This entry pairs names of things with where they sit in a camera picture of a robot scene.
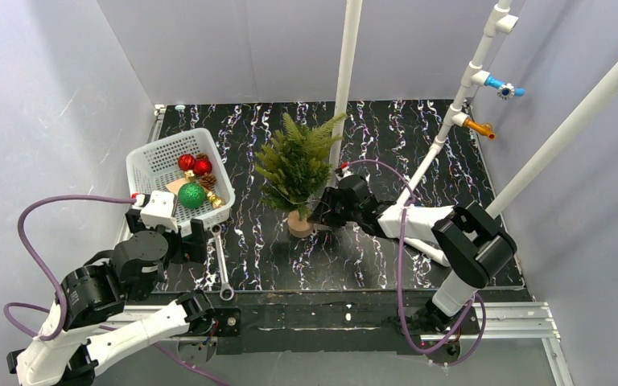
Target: red ornament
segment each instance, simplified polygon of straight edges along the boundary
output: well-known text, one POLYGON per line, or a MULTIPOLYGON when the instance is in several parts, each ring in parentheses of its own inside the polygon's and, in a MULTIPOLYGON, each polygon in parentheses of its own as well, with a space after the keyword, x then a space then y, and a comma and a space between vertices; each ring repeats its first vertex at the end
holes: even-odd
POLYGON ((206 175, 212 173, 212 163, 206 158, 196 159, 196 164, 193 167, 193 171, 197 175, 206 175))
POLYGON ((193 157, 190 154, 184 154, 181 157, 179 157, 179 169, 186 171, 186 170, 193 170, 193 168, 196 166, 196 158, 193 157))

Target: wrench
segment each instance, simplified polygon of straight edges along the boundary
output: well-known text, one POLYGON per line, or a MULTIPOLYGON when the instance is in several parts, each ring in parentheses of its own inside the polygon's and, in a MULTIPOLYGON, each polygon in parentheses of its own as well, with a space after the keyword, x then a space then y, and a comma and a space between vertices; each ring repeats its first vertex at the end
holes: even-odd
POLYGON ((214 225, 211 230, 216 247, 216 259, 219 261, 219 278, 221 281, 219 297, 227 302, 232 300, 236 293, 233 292, 233 287, 229 284, 229 272, 226 269, 226 260, 224 259, 224 245, 221 243, 221 226, 219 224, 214 225))

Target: tree pot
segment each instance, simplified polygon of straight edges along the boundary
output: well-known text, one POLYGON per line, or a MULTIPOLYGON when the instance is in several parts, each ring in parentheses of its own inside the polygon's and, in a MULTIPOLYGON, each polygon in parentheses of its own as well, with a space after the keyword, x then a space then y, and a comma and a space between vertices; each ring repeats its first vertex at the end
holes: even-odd
POLYGON ((304 238, 314 232, 314 224, 306 220, 300 220, 299 213, 297 211, 291 211, 288 215, 288 229, 290 229, 290 234, 292 236, 304 238))

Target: black marble table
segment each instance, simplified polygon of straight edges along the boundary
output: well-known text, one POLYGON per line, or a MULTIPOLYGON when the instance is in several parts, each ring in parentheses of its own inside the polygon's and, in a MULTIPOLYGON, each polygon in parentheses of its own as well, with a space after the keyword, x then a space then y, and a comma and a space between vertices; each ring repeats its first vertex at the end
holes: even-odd
MULTIPOLYGON (((342 161, 376 158, 412 175, 436 135, 450 101, 354 101, 344 125, 342 161)), ((391 290, 396 288, 397 241, 365 235, 354 226, 318 231, 306 239, 289 235, 285 215, 260 203, 264 178, 253 170, 254 153, 282 127, 282 113, 308 125, 332 116, 332 102, 186 105, 167 107, 160 137, 209 129, 236 192, 231 218, 224 223, 229 280, 241 290, 391 290)), ((358 166, 379 199, 396 199, 401 183, 387 170, 358 166)), ((443 206, 494 195, 474 137, 455 127, 447 145, 416 190, 418 204, 443 206)), ((404 286, 434 289, 449 269, 408 248, 404 286)), ((172 265, 158 291, 218 290, 216 256, 209 248, 204 265, 172 265)), ((523 287, 515 261, 492 280, 496 289, 523 287)))

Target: white plastic basket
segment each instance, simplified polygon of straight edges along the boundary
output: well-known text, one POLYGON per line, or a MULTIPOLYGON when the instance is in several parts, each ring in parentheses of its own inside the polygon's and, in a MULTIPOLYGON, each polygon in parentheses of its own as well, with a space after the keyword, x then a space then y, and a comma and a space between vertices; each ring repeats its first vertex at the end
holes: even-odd
POLYGON ((168 183, 183 177, 183 171, 177 165, 181 155, 198 153, 205 153, 209 156, 212 174, 216 177, 216 185, 212 190, 226 204, 219 209, 212 208, 209 201, 205 201, 197 209, 186 209, 179 204, 176 208, 176 220, 181 226, 183 236, 192 233, 191 219, 201 219, 205 228, 228 220, 231 206, 236 200, 229 175, 214 145, 212 135, 207 129, 188 130, 148 143, 126 156, 129 191, 131 193, 151 193, 152 191, 167 191, 168 183))

